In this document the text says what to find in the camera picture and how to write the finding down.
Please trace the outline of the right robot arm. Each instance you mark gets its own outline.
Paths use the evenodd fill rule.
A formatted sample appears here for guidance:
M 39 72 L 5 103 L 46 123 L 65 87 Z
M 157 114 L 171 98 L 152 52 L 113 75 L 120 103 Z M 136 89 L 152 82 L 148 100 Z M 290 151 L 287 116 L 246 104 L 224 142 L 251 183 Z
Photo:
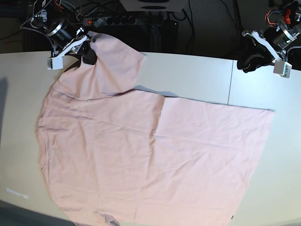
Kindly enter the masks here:
M 47 59 L 49 70 L 62 69 L 65 55 L 88 65 L 96 63 L 97 56 L 91 48 L 91 42 L 95 39 L 87 34 L 83 26 L 71 23 L 66 9 L 56 0 L 37 0 L 32 10 L 33 15 L 28 23 L 51 44 L 51 56 Z

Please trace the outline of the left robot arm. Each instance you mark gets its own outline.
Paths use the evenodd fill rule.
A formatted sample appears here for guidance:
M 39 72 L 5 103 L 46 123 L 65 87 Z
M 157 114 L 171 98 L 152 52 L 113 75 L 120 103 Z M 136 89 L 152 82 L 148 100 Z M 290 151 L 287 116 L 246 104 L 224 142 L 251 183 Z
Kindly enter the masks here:
M 274 66 L 274 74 L 289 78 L 292 65 L 289 54 L 300 46 L 289 47 L 301 34 L 301 2 L 283 0 L 281 4 L 270 0 L 265 15 L 268 28 L 264 31 L 242 31 L 246 47 L 237 68 L 245 73 L 253 72 L 262 66 Z

